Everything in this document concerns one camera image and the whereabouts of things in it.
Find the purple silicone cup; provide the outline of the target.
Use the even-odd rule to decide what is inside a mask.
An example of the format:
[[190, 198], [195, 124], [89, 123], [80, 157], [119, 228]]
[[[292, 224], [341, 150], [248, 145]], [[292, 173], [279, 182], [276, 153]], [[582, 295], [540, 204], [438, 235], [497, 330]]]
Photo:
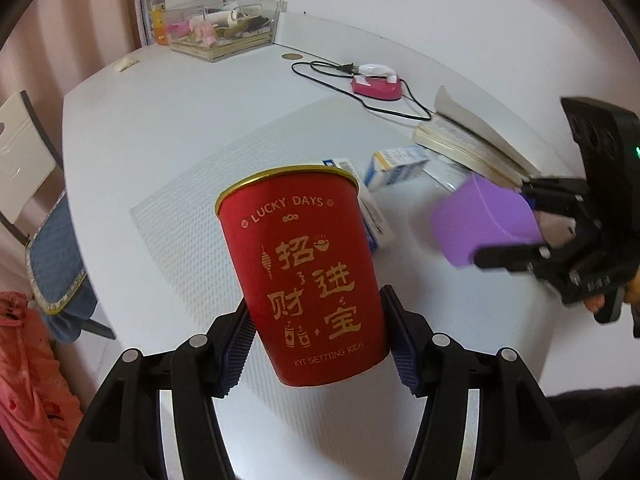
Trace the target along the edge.
[[481, 247], [544, 241], [526, 199], [477, 174], [435, 207], [431, 226], [440, 251], [456, 268], [472, 266]]

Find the blue white medicine box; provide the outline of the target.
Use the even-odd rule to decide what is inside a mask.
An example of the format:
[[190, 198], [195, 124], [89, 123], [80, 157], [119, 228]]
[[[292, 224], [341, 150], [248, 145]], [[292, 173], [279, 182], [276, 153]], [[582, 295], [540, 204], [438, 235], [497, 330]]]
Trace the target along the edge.
[[328, 158], [323, 159], [322, 164], [347, 171], [357, 180], [360, 214], [366, 228], [370, 252], [377, 252], [379, 249], [390, 247], [395, 241], [395, 235], [382, 210], [378, 208], [372, 193], [367, 188], [367, 185], [364, 184], [352, 163], [347, 158]]

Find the red paper cup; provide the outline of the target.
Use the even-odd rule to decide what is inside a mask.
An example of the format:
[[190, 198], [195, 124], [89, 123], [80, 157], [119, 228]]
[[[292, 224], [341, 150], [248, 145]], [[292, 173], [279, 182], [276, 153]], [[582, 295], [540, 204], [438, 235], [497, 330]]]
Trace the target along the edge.
[[215, 203], [250, 317], [280, 382], [342, 382], [388, 355], [358, 182], [322, 165], [253, 174]]

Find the small white medicine box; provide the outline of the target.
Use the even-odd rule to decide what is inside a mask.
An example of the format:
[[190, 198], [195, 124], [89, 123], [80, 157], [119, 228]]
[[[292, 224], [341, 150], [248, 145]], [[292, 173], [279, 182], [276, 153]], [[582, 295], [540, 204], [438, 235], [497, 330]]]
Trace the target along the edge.
[[427, 150], [412, 144], [373, 153], [363, 182], [374, 192], [416, 178], [430, 160]]

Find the open book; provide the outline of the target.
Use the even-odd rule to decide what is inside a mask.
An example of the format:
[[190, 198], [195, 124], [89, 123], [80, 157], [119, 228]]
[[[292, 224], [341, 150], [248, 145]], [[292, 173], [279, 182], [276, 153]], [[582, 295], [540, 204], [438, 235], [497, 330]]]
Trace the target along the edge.
[[435, 113], [414, 129], [415, 144], [444, 155], [503, 188], [519, 188], [540, 171], [488, 122], [457, 103], [445, 86], [435, 99]]

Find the white woven placemat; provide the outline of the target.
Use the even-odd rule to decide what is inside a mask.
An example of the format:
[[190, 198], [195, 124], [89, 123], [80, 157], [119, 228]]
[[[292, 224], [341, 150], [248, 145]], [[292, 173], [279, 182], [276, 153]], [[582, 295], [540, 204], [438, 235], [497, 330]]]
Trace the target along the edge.
[[423, 156], [412, 135], [326, 98], [207, 157], [134, 208], [134, 223], [197, 326], [242, 302], [281, 382], [335, 382], [386, 357], [383, 286], [429, 320], [448, 302], [422, 240], [424, 172], [371, 195], [390, 244], [371, 246], [362, 216], [372, 162]]

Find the pink mini iron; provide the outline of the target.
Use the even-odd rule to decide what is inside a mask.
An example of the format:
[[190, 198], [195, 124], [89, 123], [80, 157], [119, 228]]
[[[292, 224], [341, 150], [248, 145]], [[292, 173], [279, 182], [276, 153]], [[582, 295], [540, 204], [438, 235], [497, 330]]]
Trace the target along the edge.
[[363, 64], [352, 70], [352, 92], [356, 96], [378, 101], [399, 101], [402, 97], [401, 81], [397, 73], [382, 64]]

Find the red bed cover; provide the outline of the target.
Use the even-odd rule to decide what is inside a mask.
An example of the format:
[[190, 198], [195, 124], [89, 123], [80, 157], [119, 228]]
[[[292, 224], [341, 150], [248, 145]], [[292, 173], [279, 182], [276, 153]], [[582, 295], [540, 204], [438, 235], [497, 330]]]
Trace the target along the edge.
[[1, 428], [35, 478], [58, 478], [81, 419], [40, 315], [21, 292], [2, 292]]

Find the white folding chair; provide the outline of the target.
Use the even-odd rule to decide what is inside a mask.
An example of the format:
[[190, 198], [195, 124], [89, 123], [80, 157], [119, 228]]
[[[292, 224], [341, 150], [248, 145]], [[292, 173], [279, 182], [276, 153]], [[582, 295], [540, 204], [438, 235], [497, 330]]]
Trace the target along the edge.
[[25, 90], [1, 105], [1, 224], [24, 247], [29, 236], [16, 225], [25, 205], [63, 161], [44, 131]]

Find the small cream eraser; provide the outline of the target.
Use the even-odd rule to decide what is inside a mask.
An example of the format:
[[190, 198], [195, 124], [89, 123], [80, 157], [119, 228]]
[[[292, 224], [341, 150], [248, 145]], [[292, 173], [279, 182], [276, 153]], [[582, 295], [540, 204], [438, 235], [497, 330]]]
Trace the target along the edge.
[[132, 58], [131, 56], [125, 56], [121, 58], [115, 65], [114, 71], [117, 73], [121, 73], [124, 70], [128, 70], [128, 68], [135, 66], [138, 60], [136, 58]]

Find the clear organizer box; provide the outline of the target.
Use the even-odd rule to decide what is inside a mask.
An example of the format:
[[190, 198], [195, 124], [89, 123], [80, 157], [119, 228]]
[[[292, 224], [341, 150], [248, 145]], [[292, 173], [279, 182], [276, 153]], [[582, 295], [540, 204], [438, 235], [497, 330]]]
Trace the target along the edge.
[[163, 12], [171, 50], [215, 62], [270, 46], [284, 0], [195, 0]]

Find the pink curtain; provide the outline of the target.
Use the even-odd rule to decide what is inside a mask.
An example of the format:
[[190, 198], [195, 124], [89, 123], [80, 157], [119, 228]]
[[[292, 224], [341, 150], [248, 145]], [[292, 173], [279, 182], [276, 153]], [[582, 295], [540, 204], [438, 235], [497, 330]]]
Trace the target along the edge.
[[26, 91], [61, 151], [66, 93], [138, 47], [134, 0], [34, 0], [1, 49], [1, 99]]

